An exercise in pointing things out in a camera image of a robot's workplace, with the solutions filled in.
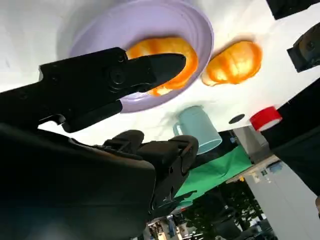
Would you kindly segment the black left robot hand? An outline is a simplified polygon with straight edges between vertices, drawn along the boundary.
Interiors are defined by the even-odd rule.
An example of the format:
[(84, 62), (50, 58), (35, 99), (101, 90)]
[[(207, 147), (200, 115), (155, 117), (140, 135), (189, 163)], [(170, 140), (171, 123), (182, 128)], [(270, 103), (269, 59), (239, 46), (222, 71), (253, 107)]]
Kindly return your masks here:
[(287, 53), (298, 73), (320, 65), (320, 23), (299, 37)]

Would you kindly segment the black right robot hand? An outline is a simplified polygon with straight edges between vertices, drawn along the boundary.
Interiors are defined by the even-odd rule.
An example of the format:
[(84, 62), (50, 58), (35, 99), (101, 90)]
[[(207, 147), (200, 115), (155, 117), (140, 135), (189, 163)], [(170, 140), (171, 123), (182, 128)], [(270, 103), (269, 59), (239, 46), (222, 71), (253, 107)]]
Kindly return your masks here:
[(43, 64), (35, 83), (0, 94), (0, 237), (3, 240), (130, 240), (170, 214), (199, 148), (191, 135), (144, 142), (124, 131), (87, 145), (67, 133), (122, 111), (121, 99), (177, 76), (180, 53), (129, 59), (119, 48)]

